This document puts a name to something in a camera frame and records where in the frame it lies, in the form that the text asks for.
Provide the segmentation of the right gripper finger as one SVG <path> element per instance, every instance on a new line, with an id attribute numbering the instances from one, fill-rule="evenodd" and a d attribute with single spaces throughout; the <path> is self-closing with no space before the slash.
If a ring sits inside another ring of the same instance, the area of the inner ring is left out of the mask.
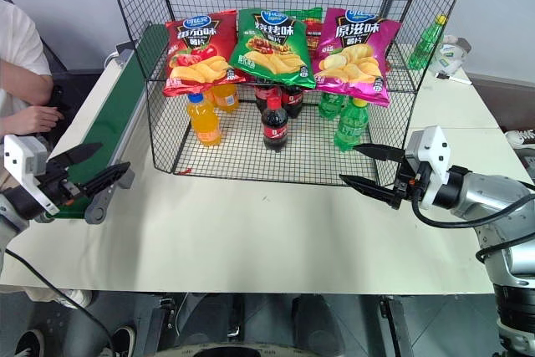
<path id="1" fill-rule="evenodd" d="M 403 149 L 389 145 L 366 143 L 355 145 L 354 150 L 379 161 L 403 161 L 405 159 L 405 151 Z"/>
<path id="2" fill-rule="evenodd" d="M 382 201 L 395 210 L 399 209 L 399 199 L 396 197 L 394 190 L 379 186 L 375 181 L 362 176 L 340 174 L 339 178 L 360 194 Z"/>

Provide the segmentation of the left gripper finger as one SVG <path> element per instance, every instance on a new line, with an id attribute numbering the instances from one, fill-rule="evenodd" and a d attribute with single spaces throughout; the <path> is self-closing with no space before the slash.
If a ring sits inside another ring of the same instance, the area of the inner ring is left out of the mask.
<path id="1" fill-rule="evenodd" d="M 68 169 L 91 158 L 102 146 L 100 142 L 77 145 L 49 159 L 47 167 Z"/>
<path id="2" fill-rule="evenodd" d="M 83 196 L 92 198 L 119 181 L 129 168 L 129 162 L 121 162 L 108 166 L 91 180 L 83 184 L 78 184 L 78 188 Z"/>

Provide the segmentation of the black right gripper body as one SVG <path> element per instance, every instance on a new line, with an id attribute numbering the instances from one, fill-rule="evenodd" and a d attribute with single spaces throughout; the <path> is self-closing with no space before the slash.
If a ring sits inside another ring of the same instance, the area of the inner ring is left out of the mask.
<path id="1" fill-rule="evenodd" d="M 410 162 L 405 158 L 400 163 L 394 183 L 394 200 L 391 207 L 395 210 L 400 208 L 403 200 L 419 203 L 430 184 L 431 164 L 427 161 L 417 163 L 413 168 Z"/>

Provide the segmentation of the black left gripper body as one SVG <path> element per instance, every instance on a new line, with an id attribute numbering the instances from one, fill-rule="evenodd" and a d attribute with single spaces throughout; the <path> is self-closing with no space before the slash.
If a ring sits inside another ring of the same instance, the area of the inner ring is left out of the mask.
<path id="1" fill-rule="evenodd" d="M 46 172 L 38 177 L 39 190 L 57 207 L 69 206 L 85 196 L 81 184 L 69 179 L 67 168 L 48 166 Z"/>

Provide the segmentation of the person's bare hand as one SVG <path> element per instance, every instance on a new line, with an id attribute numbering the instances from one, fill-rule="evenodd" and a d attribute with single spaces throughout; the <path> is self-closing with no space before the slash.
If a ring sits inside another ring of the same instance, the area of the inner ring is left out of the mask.
<path id="1" fill-rule="evenodd" d="M 15 121 L 13 133 L 28 135 L 51 131 L 64 116 L 54 107 L 30 106 L 18 112 L 13 118 Z"/>

